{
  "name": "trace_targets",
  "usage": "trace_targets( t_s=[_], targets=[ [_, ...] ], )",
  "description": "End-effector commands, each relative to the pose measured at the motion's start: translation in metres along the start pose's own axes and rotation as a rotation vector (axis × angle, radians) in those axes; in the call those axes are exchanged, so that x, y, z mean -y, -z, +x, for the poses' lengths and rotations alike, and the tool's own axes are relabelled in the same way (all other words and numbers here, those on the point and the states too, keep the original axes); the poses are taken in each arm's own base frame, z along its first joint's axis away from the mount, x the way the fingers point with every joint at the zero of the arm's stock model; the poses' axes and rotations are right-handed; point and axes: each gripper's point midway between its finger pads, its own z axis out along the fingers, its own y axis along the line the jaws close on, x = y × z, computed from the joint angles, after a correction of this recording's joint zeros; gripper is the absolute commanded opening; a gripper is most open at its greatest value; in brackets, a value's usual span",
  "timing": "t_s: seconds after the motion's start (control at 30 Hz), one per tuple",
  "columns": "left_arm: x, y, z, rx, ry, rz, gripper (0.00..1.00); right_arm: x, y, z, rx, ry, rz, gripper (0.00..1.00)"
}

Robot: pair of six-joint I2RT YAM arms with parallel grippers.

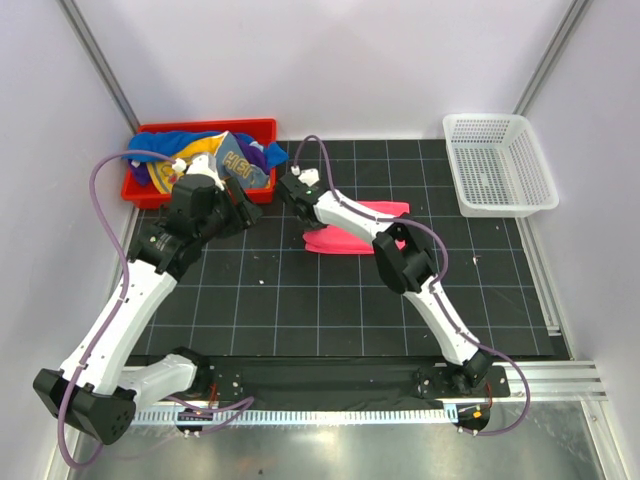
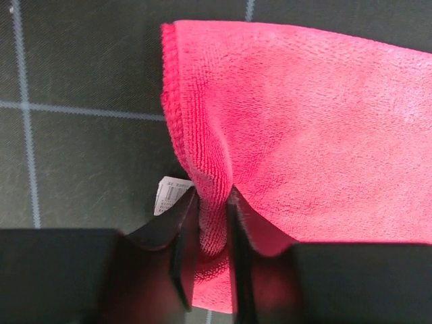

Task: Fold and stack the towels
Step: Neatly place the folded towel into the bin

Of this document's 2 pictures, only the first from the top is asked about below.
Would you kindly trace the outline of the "pink microfiber towel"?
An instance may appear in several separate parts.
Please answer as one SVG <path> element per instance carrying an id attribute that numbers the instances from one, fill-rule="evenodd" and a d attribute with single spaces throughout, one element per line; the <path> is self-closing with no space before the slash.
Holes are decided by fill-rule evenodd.
<path id="1" fill-rule="evenodd" d="M 406 202 L 359 201 L 359 204 L 393 216 L 410 212 L 410 205 Z M 372 255 L 374 253 L 371 243 L 335 226 L 305 232 L 302 238 L 305 249 L 312 253 L 326 255 Z"/>

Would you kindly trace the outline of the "yellow tiger print towel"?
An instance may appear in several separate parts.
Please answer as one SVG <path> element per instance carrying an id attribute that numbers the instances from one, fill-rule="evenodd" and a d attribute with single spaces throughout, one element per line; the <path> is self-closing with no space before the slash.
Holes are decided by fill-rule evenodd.
<path id="1" fill-rule="evenodd" d="M 173 159 L 182 158 L 187 163 L 191 162 L 191 157 L 200 153 L 209 153 L 213 155 L 214 148 L 219 144 L 219 141 L 215 139 L 216 136 L 200 139 L 193 142 L 182 151 L 178 152 L 174 156 L 167 156 Z M 147 164 L 147 169 L 151 176 L 151 181 L 156 189 L 163 194 L 169 194 L 174 184 L 180 179 L 182 174 L 176 174 L 172 169 L 172 163 L 165 160 L 155 160 Z"/>

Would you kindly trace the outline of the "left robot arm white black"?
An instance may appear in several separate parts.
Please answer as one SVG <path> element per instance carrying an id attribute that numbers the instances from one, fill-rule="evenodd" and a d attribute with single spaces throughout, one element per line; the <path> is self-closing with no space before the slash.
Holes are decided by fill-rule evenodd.
<path id="1" fill-rule="evenodd" d="M 33 387 L 57 420 L 103 445 L 120 439 L 137 411 L 173 394 L 208 395 L 209 360 L 186 347 L 133 374 L 123 368 L 146 325 L 213 239 L 226 239 L 261 216 L 239 182 L 187 174 L 174 186 L 165 214 L 131 242 L 116 291 L 79 346 Z"/>

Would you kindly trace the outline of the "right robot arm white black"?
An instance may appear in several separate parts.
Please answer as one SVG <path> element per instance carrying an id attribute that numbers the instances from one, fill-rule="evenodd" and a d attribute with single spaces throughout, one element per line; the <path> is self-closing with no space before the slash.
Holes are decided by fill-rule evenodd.
<path id="1" fill-rule="evenodd" d="M 448 299 L 431 252 L 432 231 L 404 214 L 394 217 L 366 207 L 317 178 L 315 169 L 285 174 L 276 193 L 306 226 L 339 228 L 369 244 L 383 284 L 406 298 L 435 336 L 460 395 L 473 396 L 487 381 L 491 355 Z"/>

